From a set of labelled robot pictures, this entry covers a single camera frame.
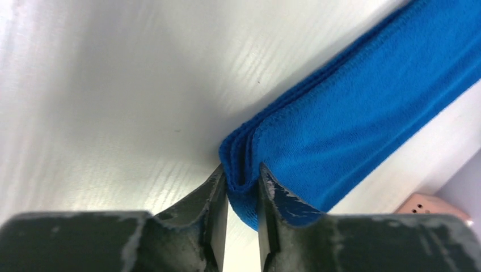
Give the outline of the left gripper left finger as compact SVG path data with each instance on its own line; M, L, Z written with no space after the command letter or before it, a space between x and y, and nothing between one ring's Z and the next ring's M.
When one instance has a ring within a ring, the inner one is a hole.
M228 201L219 165L187 196L155 216L160 271L222 271Z

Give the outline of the blue towel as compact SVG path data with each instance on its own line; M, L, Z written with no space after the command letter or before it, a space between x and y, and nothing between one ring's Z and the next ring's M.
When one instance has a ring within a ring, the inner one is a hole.
M330 210L479 79L480 2L409 2L223 140L234 212L257 229L261 164Z

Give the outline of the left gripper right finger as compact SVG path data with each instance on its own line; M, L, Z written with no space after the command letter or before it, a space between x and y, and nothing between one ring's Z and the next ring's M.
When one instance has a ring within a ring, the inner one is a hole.
M258 235L263 271L330 271L331 218L259 165Z

